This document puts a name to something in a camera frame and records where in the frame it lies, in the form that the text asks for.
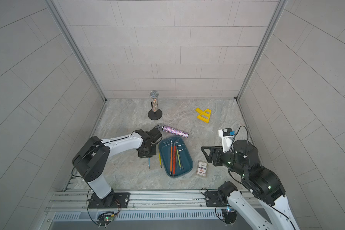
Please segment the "orange sleeved hex key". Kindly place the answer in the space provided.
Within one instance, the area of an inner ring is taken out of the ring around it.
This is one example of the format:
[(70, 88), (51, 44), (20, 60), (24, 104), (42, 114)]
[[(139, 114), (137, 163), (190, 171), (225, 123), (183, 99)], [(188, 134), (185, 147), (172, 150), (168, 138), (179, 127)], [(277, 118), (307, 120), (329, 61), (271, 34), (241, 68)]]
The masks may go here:
[(170, 139), (171, 146), (170, 146), (170, 176), (173, 174), (173, 142)]

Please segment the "green sleeved hex key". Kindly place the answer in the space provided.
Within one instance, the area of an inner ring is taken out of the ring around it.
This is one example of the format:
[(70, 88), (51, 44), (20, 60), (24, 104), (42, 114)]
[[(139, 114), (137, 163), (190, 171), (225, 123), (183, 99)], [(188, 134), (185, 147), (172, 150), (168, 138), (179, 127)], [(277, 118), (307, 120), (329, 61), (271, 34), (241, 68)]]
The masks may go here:
[(176, 147), (176, 157), (177, 157), (177, 159), (178, 159), (179, 169), (182, 170), (182, 164), (181, 164), (181, 160), (180, 160), (180, 155), (179, 155), (179, 149), (178, 149), (178, 147)]

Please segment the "red sleeved hex key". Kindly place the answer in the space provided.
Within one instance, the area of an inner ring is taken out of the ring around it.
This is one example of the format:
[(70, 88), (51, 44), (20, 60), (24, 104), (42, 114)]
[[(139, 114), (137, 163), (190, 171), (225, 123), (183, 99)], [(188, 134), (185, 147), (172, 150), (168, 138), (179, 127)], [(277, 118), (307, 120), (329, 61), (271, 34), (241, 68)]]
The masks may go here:
[(173, 163), (172, 163), (172, 175), (175, 176), (175, 171), (176, 171), (176, 145), (175, 142), (173, 143)]

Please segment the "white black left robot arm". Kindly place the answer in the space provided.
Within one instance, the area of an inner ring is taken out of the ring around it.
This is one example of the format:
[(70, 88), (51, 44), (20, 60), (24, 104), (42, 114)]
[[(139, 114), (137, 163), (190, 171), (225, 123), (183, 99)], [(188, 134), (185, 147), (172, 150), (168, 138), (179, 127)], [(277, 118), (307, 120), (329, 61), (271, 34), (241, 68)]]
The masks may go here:
[(115, 203), (115, 192), (107, 183), (103, 171), (107, 160), (127, 150), (136, 150), (141, 159), (151, 158), (157, 154), (156, 145), (161, 141), (162, 134), (157, 128), (150, 131), (135, 130), (129, 135), (100, 139), (91, 137), (72, 159), (75, 170), (88, 184), (94, 194), (106, 207)]

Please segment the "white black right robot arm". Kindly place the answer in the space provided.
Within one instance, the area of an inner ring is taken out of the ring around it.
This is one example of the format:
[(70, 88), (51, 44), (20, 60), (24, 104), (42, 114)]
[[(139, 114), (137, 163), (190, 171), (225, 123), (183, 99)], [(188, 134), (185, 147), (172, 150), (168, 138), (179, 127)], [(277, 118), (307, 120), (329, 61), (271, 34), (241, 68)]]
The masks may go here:
[(251, 142), (236, 140), (228, 151), (219, 146), (202, 147), (201, 151), (208, 163), (224, 166), (229, 173), (238, 174), (241, 177), (241, 185), (258, 199), (270, 220), (267, 221), (261, 216), (230, 181), (224, 182), (214, 193), (215, 199), (219, 201), (217, 207), (226, 206), (227, 212), (237, 212), (254, 230), (300, 228), (291, 212), (279, 177), (261, 164), (258, 149)]

